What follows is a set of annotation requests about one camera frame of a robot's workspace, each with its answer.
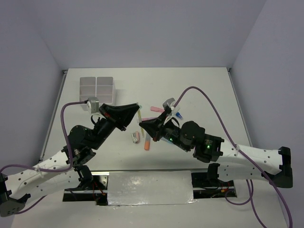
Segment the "orange capped pen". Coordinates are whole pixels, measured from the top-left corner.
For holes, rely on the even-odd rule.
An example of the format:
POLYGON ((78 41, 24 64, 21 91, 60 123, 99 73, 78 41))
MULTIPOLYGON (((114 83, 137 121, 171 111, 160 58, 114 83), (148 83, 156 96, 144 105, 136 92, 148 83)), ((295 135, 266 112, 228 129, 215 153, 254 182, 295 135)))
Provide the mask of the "orange capped pen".
POLYGON ((146 133, 145 141, 144 141, 144 150, 149 151, 151 145, 151 137, 148 133, 146 133))

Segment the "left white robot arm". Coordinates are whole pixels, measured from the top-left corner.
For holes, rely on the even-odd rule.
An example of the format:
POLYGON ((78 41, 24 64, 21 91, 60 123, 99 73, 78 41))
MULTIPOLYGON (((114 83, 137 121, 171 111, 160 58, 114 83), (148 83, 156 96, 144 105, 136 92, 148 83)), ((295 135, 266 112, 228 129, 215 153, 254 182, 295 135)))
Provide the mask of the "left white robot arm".
POLYGON ((0 215, 8 217, 28 211, 27 203, 38 204, 48 194, 65 189, 88 189, 94 178, 86 163, 95 155, 109 135, 115 130, 125 131, 140 109, 137 103, 99 107, 100 117, 93 128, 76 125, 68 133, 64 122, 65 104, 60 112, 61 127, 66 145, 55 155, 32 167, 14 164, 23 170, 13 175, 0 174, 0 215))

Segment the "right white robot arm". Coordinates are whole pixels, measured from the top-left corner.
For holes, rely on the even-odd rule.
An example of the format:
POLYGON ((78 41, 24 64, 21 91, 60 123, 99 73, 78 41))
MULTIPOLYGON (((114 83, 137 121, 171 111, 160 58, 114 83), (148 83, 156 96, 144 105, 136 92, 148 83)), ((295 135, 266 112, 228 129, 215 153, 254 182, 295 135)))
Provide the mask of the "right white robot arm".
POLYGON ((212 186, 234 180, 269 181, 278 188, 293 186, 291 151, 288 147, 265 150, 233 144, 210 135, 194 121, 182 125, 167 115, 141 122, 139 125, 157 142, 166 139, 193 157, 208 164, 207 182, 212 186))

